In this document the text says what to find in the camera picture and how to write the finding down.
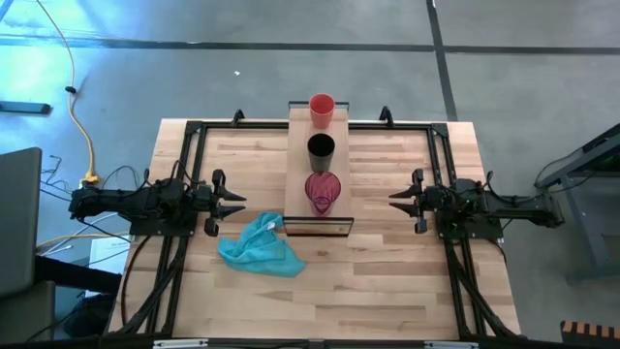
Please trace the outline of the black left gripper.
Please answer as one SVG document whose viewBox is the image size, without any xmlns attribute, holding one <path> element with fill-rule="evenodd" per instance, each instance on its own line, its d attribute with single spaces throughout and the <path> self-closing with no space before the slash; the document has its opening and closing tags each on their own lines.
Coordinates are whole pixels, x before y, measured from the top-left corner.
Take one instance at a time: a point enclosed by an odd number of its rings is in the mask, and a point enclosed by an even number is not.
<svg viewBox="0 0 620 349">
<path fill-rule="evenodd" d="M 209 213 L 209 217 L 204 221 L 204 231 L 210 237 L 217 237 L 219 234 L 218 220 L 223 220 L 245 209 L 245 206 L 222 206 L 221 199 L 235 202 L 246 201 L 246 198 L 226 188 L 224 171 L 216 169 L 212 174 L 212 185 L 200 184 L 194 193 L 193 201 L 195 210 Z"/>
</svg>

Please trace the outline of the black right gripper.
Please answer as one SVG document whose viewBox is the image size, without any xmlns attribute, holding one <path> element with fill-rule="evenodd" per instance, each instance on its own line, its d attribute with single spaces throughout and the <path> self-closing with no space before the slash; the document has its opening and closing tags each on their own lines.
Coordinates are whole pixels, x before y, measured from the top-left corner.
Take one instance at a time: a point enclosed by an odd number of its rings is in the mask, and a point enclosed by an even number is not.
<svg viewBox="0 0 620 349">
<path fill-rule="evenodd" d="M 435 211 L 443 203 L 442 188 L 440 186 L 430 186 L 422 188 L 423 170 L 416 169 L 412 174 L 413 185 L 408 189 L 389 195 L 394 199 L 407 199 L 414 197 L 413 204 L 389 203 L 397 209 L 407 213 L 410 217 L 416 217 L 415 233 L 423 234 L 427 232 L 427 220 L 424 214 L 427 211 Z"/>
</svg>

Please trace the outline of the translucent red faceted cup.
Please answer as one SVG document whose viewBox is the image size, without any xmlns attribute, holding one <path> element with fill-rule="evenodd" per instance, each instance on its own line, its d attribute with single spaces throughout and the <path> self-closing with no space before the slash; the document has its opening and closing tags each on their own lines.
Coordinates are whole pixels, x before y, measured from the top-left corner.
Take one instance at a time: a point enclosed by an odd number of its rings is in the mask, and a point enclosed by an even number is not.
<svg viewBox="0 0 620 349">
<path fill-rule="evenodd" d="M 304 191 L 310 201 L 314 215 L 326 216 L 342 191 L 340 179 L 331 172 L 310 174 L 304 184 Z"/>
</svg>

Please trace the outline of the black plastic cup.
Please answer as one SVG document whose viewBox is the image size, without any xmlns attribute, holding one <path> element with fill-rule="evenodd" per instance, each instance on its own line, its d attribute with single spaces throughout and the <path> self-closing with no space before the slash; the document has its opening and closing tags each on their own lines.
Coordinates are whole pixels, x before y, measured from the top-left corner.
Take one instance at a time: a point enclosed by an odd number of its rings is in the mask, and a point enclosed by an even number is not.
<svg viewBox="0 0 620 349">
<path fill-rule="evenodd" d="M 331 164 L 335 141 L 328 134 L 315 134 L 307 142 L 311 170 L 315 173 L 328 172 Z"/>
</svg>

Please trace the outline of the small orange plastic cup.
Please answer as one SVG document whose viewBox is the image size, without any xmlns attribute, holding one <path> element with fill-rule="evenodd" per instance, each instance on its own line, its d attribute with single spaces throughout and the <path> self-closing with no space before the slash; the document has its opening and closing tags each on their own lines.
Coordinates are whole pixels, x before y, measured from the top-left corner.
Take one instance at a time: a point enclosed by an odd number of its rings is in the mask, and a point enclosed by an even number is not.
<svg viewBox="0 0 620 349">
<path fill-rule="evenodd" d="M 316 94 L 309 101 L 309 110 L 314 127 L 326 129 L 333 117 L 335 101 L 328 94 Z"/>
</svg>

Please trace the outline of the blue cloth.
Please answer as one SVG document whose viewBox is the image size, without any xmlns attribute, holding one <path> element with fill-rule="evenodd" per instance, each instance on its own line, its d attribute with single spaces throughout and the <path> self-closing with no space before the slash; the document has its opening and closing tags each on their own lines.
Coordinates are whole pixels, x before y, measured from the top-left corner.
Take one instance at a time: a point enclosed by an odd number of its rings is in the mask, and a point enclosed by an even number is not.
<svg viewBox="0 0 620 349">
<path fill-rule="evenodd" d="M 220 238 L 217 252 L 231 269 L 278 277 L 296 277 L 306 267 L 277 231 L 284 227 L 276 212 L 262 212 L 238 239 Z"/>
</svg>

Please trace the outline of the white paper sheet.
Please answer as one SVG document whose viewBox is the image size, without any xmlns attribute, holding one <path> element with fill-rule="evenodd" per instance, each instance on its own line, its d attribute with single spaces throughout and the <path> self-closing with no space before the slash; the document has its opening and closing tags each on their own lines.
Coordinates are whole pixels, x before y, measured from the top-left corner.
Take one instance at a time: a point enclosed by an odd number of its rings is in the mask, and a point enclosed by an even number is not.
<svg viewBox="0 0 620 349">
<path fill-rule="evenodd" d="M 120 238 L 98 238 L 91 241 L 89 262 L 91 269 L 122 273 L 127 261 L 130 243 Z"/>
</svg>

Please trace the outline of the grey metal desk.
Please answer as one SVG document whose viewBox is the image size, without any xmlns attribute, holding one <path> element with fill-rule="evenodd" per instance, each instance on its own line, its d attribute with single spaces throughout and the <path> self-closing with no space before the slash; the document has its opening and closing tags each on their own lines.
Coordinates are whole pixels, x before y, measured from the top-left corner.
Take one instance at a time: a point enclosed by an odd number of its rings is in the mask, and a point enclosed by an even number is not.
<svg viewBox="0 0 620 349">
<path fill-rule="evenodd" d="M 620 239 L 620 123 L 561 160 L 563 166 L 539 174 L 534 186 L 560 187 L 557 192 L 566 196 L 585 242 L 591 266 L 569 273 L 567 282 L 620 276 L 620 257 L 614 258 L 607 244 L 609 239 Z"/>
</svg>

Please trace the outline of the black bag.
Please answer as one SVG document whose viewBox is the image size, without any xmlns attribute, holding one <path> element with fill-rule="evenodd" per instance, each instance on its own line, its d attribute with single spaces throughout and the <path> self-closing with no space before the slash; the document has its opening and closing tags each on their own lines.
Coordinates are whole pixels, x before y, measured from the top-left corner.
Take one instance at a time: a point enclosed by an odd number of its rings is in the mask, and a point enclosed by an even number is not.
<svg viewBox="0 0 620 349">
<path fill-rule="evenodd" d="M 112 295 L 82 298 L 64 321 L 62 329 L 71 338 L 100 335 L 108 325 L 113 305 Z"/>
</svg>

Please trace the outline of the grey panel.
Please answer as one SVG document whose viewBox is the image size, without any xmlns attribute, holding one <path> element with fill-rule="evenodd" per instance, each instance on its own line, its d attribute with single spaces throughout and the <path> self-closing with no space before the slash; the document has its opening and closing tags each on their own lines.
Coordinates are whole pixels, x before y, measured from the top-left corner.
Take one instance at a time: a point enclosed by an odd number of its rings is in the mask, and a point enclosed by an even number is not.
<svg viewBox="0 0 620 349">
<path fill-rule="evenodd" d="M 0 298 L 34 280 L 42 151 L 0 154 Z"/>
</svg>

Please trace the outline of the flat black floor strip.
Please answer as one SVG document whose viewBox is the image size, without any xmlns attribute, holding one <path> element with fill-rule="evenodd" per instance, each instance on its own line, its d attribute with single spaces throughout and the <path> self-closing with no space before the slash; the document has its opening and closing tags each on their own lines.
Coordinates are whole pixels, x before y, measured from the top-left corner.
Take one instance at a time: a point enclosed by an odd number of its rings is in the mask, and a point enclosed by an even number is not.
<svg viewBox="0 0 620 349">
<path fill-rule="evenodd" d="M 44 103 L 0 101 L 0 111 L 12 113 L 49 114 L 51 106 Z"/>
</svg>

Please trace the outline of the orange black striped object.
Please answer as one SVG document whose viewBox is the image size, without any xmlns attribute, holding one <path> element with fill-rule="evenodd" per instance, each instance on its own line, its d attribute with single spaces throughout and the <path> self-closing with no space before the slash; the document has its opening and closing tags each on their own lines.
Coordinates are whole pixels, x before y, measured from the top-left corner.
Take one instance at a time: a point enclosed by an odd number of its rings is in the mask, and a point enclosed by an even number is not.
<svg viewBox="0 0 620 349">
<path fill-rule="evenodd" d="M 620 349 L 620 328 L 564 320 L 562 342 L 604 349 Z"/>
</svg>

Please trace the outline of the wooden shelf with black frame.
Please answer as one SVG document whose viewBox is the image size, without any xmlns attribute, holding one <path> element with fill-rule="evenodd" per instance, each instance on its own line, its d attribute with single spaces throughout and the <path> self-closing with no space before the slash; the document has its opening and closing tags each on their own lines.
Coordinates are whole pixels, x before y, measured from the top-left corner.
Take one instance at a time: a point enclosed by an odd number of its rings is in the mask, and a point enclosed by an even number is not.
<svg viewBox="0 0 620 349">
<path fill-rule="evenodd" d="M 307 142 L 319 133 L 328 134 L 335 141 L 329 172 L 342 184 L 341 194 L 326 216 L 313 214 L 304 191 L 307 177 L 314 173 Z M 285 232 L 289 237 L 343 238 L 350 234 L 355 218 L 349 160 L 349 112 L 346 109 L 336 108 L 326 129 L 314 127 L 309 108 L 290 109 L 284 204 Z"/>
</svg>

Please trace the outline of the silver bracket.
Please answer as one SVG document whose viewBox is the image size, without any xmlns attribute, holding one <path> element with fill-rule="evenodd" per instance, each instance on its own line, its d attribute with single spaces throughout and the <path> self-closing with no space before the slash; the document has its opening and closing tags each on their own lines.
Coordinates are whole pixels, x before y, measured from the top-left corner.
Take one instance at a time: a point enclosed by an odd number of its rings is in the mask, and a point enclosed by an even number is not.
<svg viewBox="0 0 620 349">
<path fill-rule="evenodd" d="M 425 341 L 424 349 L 480 349 L 476 342 L 463 341 Z"/>
<path fill-rule="evenodd" d="M 204 349 L 208 340 L 203 338 L 166 339 L 153 342 L 152 349 Z"/>
</svg>

